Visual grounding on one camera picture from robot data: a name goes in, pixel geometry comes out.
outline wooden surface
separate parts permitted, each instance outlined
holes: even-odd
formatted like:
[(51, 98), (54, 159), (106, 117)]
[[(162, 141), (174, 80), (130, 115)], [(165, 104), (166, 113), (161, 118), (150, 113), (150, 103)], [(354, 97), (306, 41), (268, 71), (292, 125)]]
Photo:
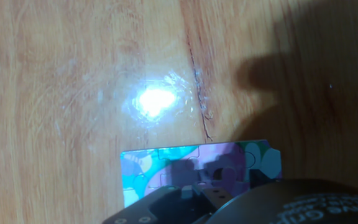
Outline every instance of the wooden surface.
[(122, 151), (245, 139), (358, 187), (358, 0), (0, 0), (0, 223), (101, 223)]

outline white lettering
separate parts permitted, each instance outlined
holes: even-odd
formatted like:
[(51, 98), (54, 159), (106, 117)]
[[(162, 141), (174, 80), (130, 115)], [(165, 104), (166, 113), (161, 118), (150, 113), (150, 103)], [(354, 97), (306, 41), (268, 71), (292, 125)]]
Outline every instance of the white lettering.
[(320, 218), (324, 217), (324, 213), (317, 210), (308, 211), (305, 213), (305, 215), (311, 220), (319, 220)]
[(331, 214), (340, 214), (342, 213), (342, 210), (338, 207), (328, 207), (327, 211)]
[(297, 224), (297, 223), (301, 223), (303, 221), (306, 221), (306, 218), (305, 218), (304, 215), (300, 214), (299, 215), (299, 220), (296, 220), (295, 217), (291, 217), (290, 220), (292, 221), (292, 223)]

